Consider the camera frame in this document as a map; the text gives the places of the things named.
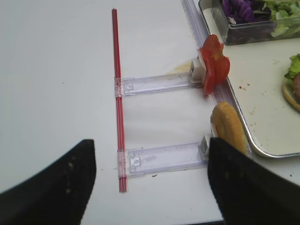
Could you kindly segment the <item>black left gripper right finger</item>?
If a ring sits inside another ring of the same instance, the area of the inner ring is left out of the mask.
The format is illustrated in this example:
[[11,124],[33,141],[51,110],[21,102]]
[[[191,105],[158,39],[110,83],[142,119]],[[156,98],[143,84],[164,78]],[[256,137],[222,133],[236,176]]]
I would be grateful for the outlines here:
[[226,225],[298,225],[300,187],[211,138],[210,188]]

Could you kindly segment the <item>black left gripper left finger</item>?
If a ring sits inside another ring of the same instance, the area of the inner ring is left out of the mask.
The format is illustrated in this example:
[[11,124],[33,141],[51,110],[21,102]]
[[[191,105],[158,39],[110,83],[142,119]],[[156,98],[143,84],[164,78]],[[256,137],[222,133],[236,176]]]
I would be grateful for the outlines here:
[[2,225],[79,225],[96,178],[94,140],[0,195]]

